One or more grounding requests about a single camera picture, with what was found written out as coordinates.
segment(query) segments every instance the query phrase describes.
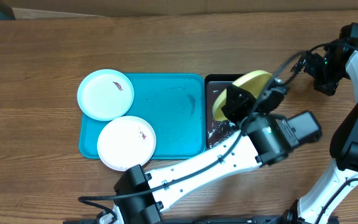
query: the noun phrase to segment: wooden table surface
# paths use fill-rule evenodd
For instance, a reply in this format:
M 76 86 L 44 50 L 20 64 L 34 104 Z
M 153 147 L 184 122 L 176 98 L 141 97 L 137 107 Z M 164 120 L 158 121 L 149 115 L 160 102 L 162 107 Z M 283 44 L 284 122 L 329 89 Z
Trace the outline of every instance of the wooden table surface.
M 358 11 L 0 21 L 0 223 L 92 218 L 99 210 L 76 198 L 114 193 L 122 173 L 78 150 L 76 91 L 92 71 L 273 72 L 291 54 L 334 40 L 351 22 L 358 22 Z M 281 214 L 309 191 L 355 102 L 348 80 L 332 97 L 314 91 L 306 74 L 290 88 L 276 112 L 311 110 L 323 128 L 320 142 L 197 190 L 165 218 Z M 146 170 L 176 162 L 152 161 Z M 358 187 L 334 214 L 341 223 L 358 223 Z

